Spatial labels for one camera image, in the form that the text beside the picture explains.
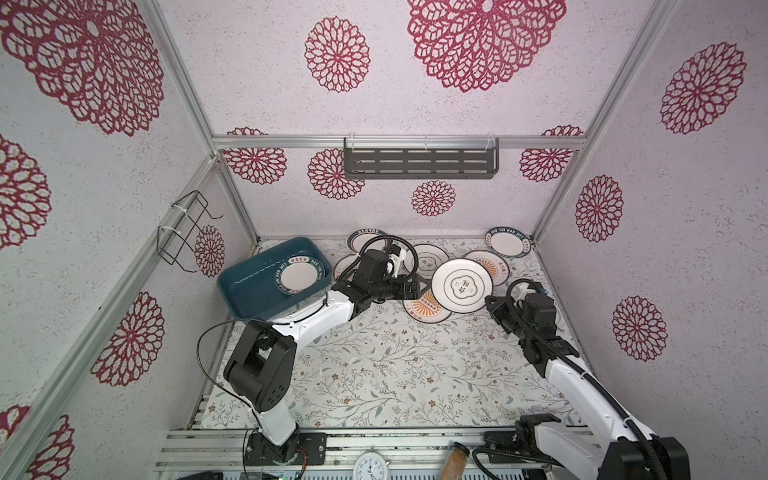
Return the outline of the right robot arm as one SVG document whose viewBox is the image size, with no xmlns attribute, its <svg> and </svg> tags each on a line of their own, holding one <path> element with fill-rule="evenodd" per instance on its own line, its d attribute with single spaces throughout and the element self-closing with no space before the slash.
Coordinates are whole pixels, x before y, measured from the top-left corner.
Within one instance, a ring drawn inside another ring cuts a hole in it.
<svg viewBox="0 0 768 480">
<path fill-rule="evenodd" d="M 487 435 L 491 459 L 507 456 L 558 466 L 578 479 L 688 479 L 690 460 L 673 437 L 661 437 L 630 414 L 588 370 L 578 351 L 556 332 L 556 307 L 540 283 L 517 281 L 485 306 L 497 325 L 514 335 L 525 359 L 586 422 L 578 434 L 553 414 L 519 418 L 506 446 Z"/>
</svg>

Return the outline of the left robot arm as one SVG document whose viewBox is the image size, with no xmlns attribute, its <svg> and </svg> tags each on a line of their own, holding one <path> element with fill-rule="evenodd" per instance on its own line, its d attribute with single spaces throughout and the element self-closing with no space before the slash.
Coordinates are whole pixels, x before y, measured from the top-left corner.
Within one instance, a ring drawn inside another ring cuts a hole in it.
<svg viewBox="0 0 768 480">
<path fill-rule="evenodd" d="M 235 395 L 257 420 L 257 432 L 275 448 L 295 441 L 298 425 L 285 396 L 298 353 L 327 331 L 366 311 L 374 303 L 417 300 L 427 280 L 413 267 L 399 271 L 404 250 L 368 250 L 358 255 L 324 297 L 276 321 L 249 322 L 223 372 Z"/>
</svg>

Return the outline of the large clover plate green rim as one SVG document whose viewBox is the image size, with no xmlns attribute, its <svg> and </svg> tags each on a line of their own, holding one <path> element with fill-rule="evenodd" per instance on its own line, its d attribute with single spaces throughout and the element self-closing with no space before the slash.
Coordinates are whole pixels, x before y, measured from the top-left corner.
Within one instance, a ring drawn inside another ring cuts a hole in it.
<svg viewBox="0 0 768 480">
<path fill-rule="evenodd" d="M 458 314 L 470 314 L 485 307 L 493 282 L 488 271 L 470 259 L 453 259 L 440 265 L 431 278 L 431 291 L 438 304 Z"/>
</svg>

